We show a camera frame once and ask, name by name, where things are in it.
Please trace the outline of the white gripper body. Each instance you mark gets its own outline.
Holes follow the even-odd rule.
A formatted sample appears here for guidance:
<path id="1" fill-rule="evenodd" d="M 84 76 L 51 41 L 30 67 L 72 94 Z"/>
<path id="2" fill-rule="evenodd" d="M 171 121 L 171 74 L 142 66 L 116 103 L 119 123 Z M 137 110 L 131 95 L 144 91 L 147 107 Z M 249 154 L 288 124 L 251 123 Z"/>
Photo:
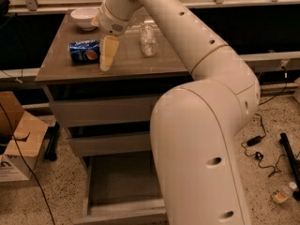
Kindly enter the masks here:
<path id="1" fill-rule="evenodd" d="M 106 5 L 102 4 L 99 8 L 98 26 L 103 33 L 119 37 L 128 29 L 129 21 L 116 18 L 106 8 Z"/>

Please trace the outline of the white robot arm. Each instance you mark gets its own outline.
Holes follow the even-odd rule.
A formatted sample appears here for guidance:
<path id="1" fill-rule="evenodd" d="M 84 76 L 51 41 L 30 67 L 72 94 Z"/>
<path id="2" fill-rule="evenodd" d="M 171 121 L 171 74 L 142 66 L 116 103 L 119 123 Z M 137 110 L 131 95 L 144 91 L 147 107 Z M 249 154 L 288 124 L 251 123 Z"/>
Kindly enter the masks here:
<path id="1" fill-rule="evenodd" d="M 161 96 L 150 121 L 170 225 L 251 225 L 233 137 L 258 109 L 257 77 L 178 0 L 104 0 L 101 32 L 123 35 L 139 8 L 149 13 L 193 78 Z"/>

